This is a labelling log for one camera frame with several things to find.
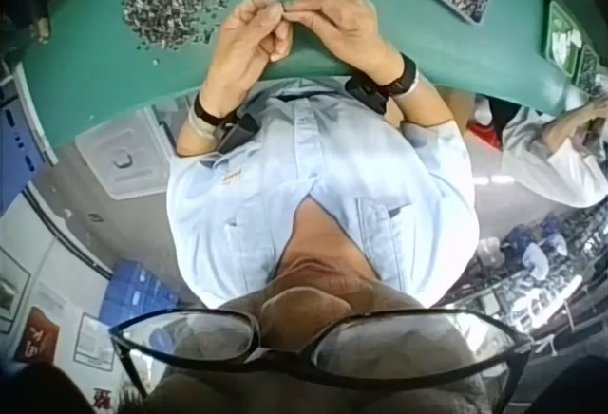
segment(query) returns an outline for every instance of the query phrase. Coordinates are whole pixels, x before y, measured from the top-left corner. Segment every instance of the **floor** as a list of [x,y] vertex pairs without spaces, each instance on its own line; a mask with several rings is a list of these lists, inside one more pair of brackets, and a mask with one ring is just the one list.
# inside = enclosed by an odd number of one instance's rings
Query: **floor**
[[[501,171],[498,151],[467,134],[476,181],[481,238],[506,235],[514,226],[542,219],[563,207],[526,190]],[[141,262],[186,301],[196,298],[181,281],[165,212],[165,194],[114,200],[97,181],[74,144],[42,172],[35,186],[68,228],[114,266],[120,259]]]

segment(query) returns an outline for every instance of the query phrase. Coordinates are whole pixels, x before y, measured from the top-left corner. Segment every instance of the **eyeglasses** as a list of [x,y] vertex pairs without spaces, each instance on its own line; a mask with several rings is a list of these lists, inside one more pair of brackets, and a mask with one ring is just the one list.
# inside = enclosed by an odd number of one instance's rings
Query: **eyeglasses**
[[125,371],[143,397],[151,369],[133,354],[167,366],[224,373],[279,371],[341,388],[405,391],[482,377],[497,412],[511,398],[532,340],[468,310],[391,310],[347,317],[299,352],[263,348],[257,319],[224,310],[145,314],[110,329]]

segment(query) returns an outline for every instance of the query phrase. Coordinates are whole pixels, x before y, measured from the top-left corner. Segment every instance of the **green workbench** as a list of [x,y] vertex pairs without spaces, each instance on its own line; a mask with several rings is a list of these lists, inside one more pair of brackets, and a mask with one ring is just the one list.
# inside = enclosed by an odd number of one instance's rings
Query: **green workbench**
[[[230,6],[241,0],[230,0]],[[566,76],[542,57],[544,0],[490,0],[481,26],[464,22],[437,0],[371,0],[380,29],[438,85],[449,85],[557,114],[572,91]],[[52,14],[52,39],[32,46],[24,69],[51,146],[160,98],[195,89],[213,42],[179,51],[137,50],[122,20],[122,0],[62,0]],[[267,78],[340,75],[309,33]]]

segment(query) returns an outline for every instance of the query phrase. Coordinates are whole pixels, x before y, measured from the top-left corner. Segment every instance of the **hand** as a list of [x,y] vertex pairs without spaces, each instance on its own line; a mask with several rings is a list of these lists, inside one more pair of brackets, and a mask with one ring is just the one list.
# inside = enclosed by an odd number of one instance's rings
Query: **hand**
[[276,0],[244,0],[224,21],[200,87],[205,111],[225,117],[243,103],[268,63],[289,55],[294,36],[282,13]]
[[283,18],[314,32],[339,60],[388,85],[403,74],[399,52],[378,33],[378,19],[367,0],[294,0]]
[[594,99],[588,105],[592,118],[608,118],[608,98]]

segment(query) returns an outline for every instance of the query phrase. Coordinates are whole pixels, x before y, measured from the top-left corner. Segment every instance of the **red sign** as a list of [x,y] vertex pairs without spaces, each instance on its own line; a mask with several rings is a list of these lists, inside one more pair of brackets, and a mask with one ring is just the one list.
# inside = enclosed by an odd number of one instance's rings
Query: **red sign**
[[15,352],[15,360],[26,364],[33,362],[52,364],[58,338],[59,326],[48,319],[42,310],[31,307],[26,328]]
[[110,390],[103,390],[102,388],[96,388],[95,394],[93,395],[93,407],[95,409],[110,409],[112,398]]

